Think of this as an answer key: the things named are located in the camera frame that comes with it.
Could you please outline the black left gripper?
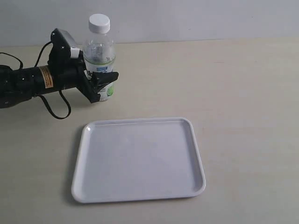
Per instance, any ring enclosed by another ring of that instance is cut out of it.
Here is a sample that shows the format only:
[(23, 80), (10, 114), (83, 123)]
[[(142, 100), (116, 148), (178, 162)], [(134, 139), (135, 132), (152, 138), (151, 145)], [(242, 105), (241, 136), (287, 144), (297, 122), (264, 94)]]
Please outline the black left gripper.
[(100, 90), (116, 81), (119, 76), (118, 72), (89, 72), (83, 53), (79, 53), (78, 58), (50, 53), (48, 65), (59, 90), (77, 88), (90, 103), (99, 102)]

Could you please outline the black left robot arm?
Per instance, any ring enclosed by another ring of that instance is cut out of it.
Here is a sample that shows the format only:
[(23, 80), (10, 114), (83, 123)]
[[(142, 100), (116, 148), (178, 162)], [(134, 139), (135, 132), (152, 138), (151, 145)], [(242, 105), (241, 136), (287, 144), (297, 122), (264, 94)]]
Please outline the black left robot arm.
[(83, 57), (65, 62), (0, 72), (0, 107), (9, 108), (40, 95), (77, 88), (90, 103), (100, 100), (100, 90), (118, 79), (118, 72), (85, 74)]

